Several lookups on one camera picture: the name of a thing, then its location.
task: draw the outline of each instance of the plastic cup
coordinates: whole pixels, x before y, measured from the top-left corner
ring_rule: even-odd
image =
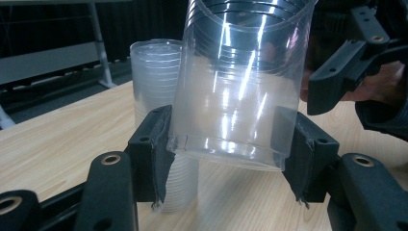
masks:
[[[131,46],[135,119],[144,119],[159,107],[171,105],[177,88],[181,41],[152,39]],[[163,213],[186,208],[197,196],[198,160],[176,155],[166,182]]]
[[[167,149],[284,170],[315,3],[191,0]]]

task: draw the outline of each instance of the wooden table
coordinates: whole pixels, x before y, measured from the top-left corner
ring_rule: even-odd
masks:
[[[299,111],[305,112],[301,103]],[[312,120],[340,144],[383,162],[408,189],[408,143],[364,131],[352,103]],[[26,189],[40,200],[84,182],[89,164],[123,150],[136,124],[131,83],[0,131],[0,193]],[[200,163],[199,193],[183,212],[153,213],[138,203],[140,230],[330,230],[326,204],[307,210],[280,172]]]

